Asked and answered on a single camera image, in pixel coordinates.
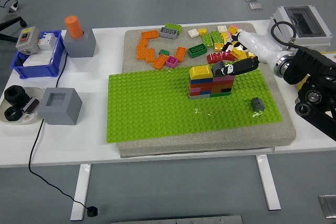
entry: metal floor plate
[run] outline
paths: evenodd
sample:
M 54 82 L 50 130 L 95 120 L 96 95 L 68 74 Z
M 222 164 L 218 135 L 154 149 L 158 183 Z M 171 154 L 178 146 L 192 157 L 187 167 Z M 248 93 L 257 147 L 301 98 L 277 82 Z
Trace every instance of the metal floor plate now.
M 181 219 L 139 220 L 126 222 L 112 222 L 112 224 L 243 224 L 241 215 L 196 217 Z

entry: gray floor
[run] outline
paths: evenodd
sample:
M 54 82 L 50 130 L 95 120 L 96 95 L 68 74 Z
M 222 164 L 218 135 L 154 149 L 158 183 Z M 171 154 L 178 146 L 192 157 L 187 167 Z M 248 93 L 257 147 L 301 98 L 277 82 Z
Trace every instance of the gray floor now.
M 334 0 L 259 0 L 250 11 L 244 0 L 18 0 L 29 26 L 66 29 L 77 15 L 93 28 L 231 22 L 268 19 L 278 6 L 314 5 L 336 34 Z M 0 9 L 2 20 L 7 9 Z M 18 36 L 17 24 L 5 31 Z M 333 39 L 329 50 L 336 51 Z M 0 91 L 11 73 L 15 44 L 0 41 Z M 244 223 L 333 223 L 317 196 L 335 194 L 335 152 L 270 155 L 281 211 L 268 211 L 255 158 L 93 165 L 87 205 L 99 208 L 85 223 L 202 215 L 242 215 Z M 74 195 L 79 166 L 36 167 L 50 182 Z M 0 223 L 67 223 L 71 200 L 31 175 L 27 168 L 0 169 Z

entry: office chair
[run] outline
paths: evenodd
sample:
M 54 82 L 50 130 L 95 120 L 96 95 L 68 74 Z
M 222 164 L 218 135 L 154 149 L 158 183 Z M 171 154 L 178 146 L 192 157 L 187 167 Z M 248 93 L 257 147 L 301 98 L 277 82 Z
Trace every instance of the office chair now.
M 16 22 L 19 22 L 19 21 L 20 21 L 20 26 L 21 27 L 26 27 L 27 26 L 27 23 L 21 17 L 16 17 L 16 18 L 13 18 L 11 20 L 2 22 L 0 24 L 0 31 L 6 29 L 7 27 L 9 27 L 9 26 L 11 26 L 11 25 L 13 25 L 13 24 L 15 24 Z M 4 35 L 4 34 L 0 34 L 0 40 L 17 42 L 18 38 L 8 36 L 8 35 Z

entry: white plate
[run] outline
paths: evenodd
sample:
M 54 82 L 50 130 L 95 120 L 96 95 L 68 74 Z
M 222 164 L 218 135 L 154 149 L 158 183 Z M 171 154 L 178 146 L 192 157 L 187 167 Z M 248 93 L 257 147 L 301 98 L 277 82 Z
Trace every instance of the white plate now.
M 43 95 L 44 95 L 44 90 L 41 88 L 34 88 L 34 87 L 23 87 L 24 90 L 26 91 L 27 95 L 29 95 L 30 98 L 34 97 L 38 101 L 41 101 Z M 21 118 L 17 121 L 10 122 L 6 119 L 5 117 L 5 111 L 11 107 L 11 104 L 7 102 L 6 99 L 2 101 L 0 104 L 0 121 L 4 123 L 10 123 L 10 124 L 28 124 L 32 123 L 33 121 L 37 120 L 39 117 L 38 113 L 35 112 L 33 114 L 27 114 L 23 113 Z

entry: electrical box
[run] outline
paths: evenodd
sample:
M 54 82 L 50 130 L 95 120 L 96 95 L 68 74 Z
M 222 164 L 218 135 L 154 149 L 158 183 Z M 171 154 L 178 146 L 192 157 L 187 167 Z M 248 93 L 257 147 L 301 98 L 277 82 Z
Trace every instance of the electrical box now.
M 294 44 L 320 52 L 330 46 L 332 34 L 314 6 L 280 6 L 270 18 L 268 29 L 271 30 L 271 27 L 280 21 L 295 26 L 297 35 Z M 274 29 L 274 34 L 281 41 L 289 42 L 293 31 L 287 25 L 279 25 Z
M 40 31 L 35 27 L 25 28 L 21 31 L 16 49 L 24 55 L 34 55 L 39 51 L 37 45 Z

